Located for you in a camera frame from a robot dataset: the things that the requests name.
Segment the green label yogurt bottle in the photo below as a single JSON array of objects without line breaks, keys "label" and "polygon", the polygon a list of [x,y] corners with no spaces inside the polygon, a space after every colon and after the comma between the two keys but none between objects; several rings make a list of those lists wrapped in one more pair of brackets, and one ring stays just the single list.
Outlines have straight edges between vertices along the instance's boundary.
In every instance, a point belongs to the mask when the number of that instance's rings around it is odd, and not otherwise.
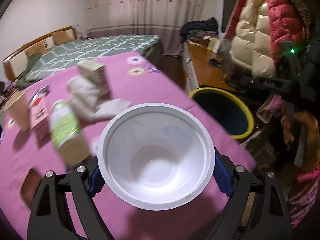
[{"label": "green label yogurt bottle", "polygon": [[50,136],[54,149],[68,167],[75,167],[91,155],[80,123],[65,100],[52,105]]}]

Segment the white plastic bowl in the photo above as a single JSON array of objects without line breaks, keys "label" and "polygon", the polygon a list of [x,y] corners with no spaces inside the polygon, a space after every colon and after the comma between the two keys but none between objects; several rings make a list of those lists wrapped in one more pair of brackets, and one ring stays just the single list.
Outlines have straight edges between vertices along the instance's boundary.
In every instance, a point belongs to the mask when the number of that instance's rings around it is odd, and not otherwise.
[{"label": "white plastic bowl", "polygon": [[143,210],[185,205],[208,185],[214,144],[192,114],[165,103],[143,103],[116,115],[98,144],[105,183],[123,201]]}]

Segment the white tissue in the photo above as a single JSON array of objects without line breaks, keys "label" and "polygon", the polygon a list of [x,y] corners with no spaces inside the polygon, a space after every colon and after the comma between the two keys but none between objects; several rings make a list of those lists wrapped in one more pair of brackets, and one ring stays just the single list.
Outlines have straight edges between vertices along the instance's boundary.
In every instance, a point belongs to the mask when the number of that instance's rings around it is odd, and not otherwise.
[{"label": "white tissue", "polygon": [[100,89],[82,75],[68,80],[67,89],[70,92],[68,104],[86,122],[112,119],[131,105],[130,101],[112,99],[111,91],[101,96]]}]

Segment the pink strawberry milk carton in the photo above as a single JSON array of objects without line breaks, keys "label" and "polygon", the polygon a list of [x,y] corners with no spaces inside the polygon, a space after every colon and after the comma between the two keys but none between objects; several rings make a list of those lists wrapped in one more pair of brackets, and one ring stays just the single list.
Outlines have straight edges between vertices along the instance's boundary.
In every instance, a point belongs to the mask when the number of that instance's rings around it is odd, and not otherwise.
[{"label": "pink strawberry milk carton", "polygon": [[29,103],[29,113],[30,129],[35,133],[37,140],[44,139],[50,133],[45,94],[37,94],[36,98]]}]

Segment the beige paper cup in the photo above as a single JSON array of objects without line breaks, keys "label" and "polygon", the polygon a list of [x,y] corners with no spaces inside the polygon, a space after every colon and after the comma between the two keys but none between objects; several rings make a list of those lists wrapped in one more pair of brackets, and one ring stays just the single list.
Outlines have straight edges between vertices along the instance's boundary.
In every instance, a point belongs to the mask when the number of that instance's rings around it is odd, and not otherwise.
[{"label": "beige paper cup", "polygon": [[24,91],[16,92],[5,104],[4,111],[15,120],[21,131],[25,132],[30,128],[29,108]]}]

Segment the tall green pink box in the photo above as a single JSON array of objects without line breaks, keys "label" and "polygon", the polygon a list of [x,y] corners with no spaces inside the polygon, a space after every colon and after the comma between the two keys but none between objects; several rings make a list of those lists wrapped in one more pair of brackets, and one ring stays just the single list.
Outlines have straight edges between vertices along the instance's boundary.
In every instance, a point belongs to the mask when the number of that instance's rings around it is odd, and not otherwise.
[{"label": "tall green pink box", "polygon": [[104,64],[94,60],[83,59],[76,65],[80,74],[100,89],[101,96],[110,92]]}]

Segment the yellow rimmed trash bin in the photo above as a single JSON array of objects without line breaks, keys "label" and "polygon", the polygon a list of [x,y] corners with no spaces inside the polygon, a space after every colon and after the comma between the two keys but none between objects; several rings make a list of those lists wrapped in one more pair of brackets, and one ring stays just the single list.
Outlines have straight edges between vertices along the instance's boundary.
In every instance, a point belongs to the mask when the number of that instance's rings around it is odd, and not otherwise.
[{"label": "yellow rimmed trash bin", "polygon": [[205,87],[190,92],[189,98],[213,117],[234,139],[243,140],[253,132],[253,114],[245,103],[232,93]]}]

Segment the pink floral tablecloth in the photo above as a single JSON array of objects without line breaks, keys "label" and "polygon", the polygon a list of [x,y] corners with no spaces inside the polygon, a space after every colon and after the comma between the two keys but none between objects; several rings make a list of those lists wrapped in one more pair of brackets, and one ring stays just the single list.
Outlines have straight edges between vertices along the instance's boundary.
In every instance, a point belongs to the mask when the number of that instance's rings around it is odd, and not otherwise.
[{"label": "pink floral tablecloth", "polygon": [[[102,57],[112,100],[118,112],[127,106],[161,102],[180,107],[195,116],[209,132],[214,145],[233,163],[248,170],[255,167],[252,156],[184,90],[157,70],[146,59],[133,64],[137,53]],[[50,137],[37,139],[33,130],[21,131],[10,117],[5,118],[1,138],[1,211],[17,234],[26,239],[30,216],[20,189],[31,168],[40,175],[48,170],[58,174],[66,166],[55,151]],[[105,224],[116,239],[204,239],[223,210],[227,198],[211,179],[204,191],[188,204],[169,211],[140,210],[118,198],[107,186],[94,202]]]}]

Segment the wooden low cabinet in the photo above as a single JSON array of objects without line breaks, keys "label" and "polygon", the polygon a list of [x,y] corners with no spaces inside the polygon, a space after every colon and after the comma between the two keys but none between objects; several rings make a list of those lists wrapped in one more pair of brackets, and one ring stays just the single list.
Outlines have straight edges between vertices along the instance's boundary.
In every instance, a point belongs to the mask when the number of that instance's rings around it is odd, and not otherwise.
[{"label": "wooden low cabinet", "polygon": [[210,59],[221,62],[221,57],[206,48],[195,46],[189,42],[184,43],[182,66],[185,75],[185,91],[187,93],[202,87],[214,87],[228,92],[235,91],[223,81],[223,70],[210,65]]}]

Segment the cream puffer jacket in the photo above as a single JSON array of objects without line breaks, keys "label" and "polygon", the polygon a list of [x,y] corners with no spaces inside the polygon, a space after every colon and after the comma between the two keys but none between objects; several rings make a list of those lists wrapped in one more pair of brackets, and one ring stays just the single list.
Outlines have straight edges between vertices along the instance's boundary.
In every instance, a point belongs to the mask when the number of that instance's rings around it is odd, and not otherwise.
[{"label": "cream puffer jacket", "polygon": [[271,37],[266,0],[247,0],[235,28],[230,56],[254,77],[272,77],[276,71],[271,55]]}]

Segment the wooden headboard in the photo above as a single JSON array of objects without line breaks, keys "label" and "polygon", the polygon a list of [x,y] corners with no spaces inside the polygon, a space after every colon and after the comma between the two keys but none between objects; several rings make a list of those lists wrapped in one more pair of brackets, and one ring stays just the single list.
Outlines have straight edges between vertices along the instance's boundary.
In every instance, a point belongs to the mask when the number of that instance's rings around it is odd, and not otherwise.
[{"label": "wooden headboard", "polygon": [[6,77],[10,81],[15,81],[27,68],[28,57],[31,52],[45,52],[56,45],[53,33],[63,32],[71,40],[77,39],[77,33],[73,26],[67,26],[51,33],[47,33],[17,49],[3,60],[3,68]]}]

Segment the brown pillow left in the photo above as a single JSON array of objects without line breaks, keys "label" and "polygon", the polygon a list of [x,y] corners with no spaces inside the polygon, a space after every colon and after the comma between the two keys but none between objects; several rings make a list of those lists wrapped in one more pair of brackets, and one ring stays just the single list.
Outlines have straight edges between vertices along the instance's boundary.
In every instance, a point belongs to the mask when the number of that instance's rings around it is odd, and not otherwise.
[{"label": "brown pillow left", "polygon": [[48,53],[48,43],[46,40],[41,40],[35,43],[28,43],[28,47],[25,50],[25,54],[30,57],[35,54],[44,55]]}]

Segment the red puffer jacket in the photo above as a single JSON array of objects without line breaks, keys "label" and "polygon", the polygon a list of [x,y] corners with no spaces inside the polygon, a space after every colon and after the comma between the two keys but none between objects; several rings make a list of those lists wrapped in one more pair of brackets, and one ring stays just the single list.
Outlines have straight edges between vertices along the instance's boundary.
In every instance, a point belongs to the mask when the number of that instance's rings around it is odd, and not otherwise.
[{"label": "red puffer jacket", "polygon": [[271,57],[277,63],[283,57],[280,41],[301,44],[309,38],[312,13],[306,0],[266,0],[269,12]]}]

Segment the black television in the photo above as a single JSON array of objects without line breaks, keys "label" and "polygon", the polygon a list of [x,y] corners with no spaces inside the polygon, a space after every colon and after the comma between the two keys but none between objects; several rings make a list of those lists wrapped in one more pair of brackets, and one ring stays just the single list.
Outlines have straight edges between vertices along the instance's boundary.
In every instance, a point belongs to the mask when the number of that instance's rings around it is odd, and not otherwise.
[{"label": "black television", "polygon": [[236,2],[237,0],[223,0],[221,33],[224,33],[226,31],[229,19],[232,15]]}]

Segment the pink white curtain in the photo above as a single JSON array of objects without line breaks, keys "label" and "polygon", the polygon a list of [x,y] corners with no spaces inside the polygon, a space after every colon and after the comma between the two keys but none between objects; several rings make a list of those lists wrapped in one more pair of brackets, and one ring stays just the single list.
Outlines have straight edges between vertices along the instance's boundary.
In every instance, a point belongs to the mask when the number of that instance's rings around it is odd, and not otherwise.
[{"label": "pink white curtain", "polygon": [[205,0],[89,0],[87,32],[95,37],[157,35],[165,55],[181,50],[180,29],[198,21]]}]

